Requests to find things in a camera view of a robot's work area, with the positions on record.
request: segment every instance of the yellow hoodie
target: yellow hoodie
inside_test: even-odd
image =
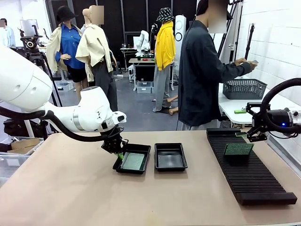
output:
[[[156,62],[159,71],[171,64],[175,57],[173,26],[172,21],[163,24],[157,35]]]

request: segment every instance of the black jacket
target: black jacket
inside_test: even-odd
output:
[[[249,63],[222,64],[207,28],[194,21],[186,32],[179,70],[179,121],[200,126],[221,114],[218,106],[219,83],[250,73]]]

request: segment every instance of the black skirt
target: black skirt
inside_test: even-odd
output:
[[[81,82],[81,81],[83,81],[84,79],[87,78],[85,68],[83,68],[83,69],[74,69],[74,68],[71,68],[68,65],[66,65],[66,66],[67,66],[68,72],[69,72],[73,82]]]

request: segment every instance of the black hat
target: black hat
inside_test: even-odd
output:
[[[159,17],[157,21],[169,21],[174,20],[173,14],[171,13],[171,8],[162,8],[159,12]]]
[[[220,0],[221,3],[225,3],[225,5],[228,5],[230,3],[230,0]],[[209,0],[200,0],[198,2],[198,7],[197,7],[197,16],[201,15],[206,12],[209,6]],[[231,14],[227,11],[227,20],[232,20],[233,17]]]
[[[57,10],[56,20],[58,22],[64,22],[67,20],[71,20],[74,17],[76,17],[76,15],[71,11],[71,9],[69,9],[68,6],[61,6]]]

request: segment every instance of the slotted black rack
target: slotted black rack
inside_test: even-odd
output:
[[[251,151],[247,156],[225,156],[227,144],[246,143],[235,133],[240,129],[207,129],[207,138],[218,163],[241,205],[290,205],[297,197],[286,192],[260,158]]]

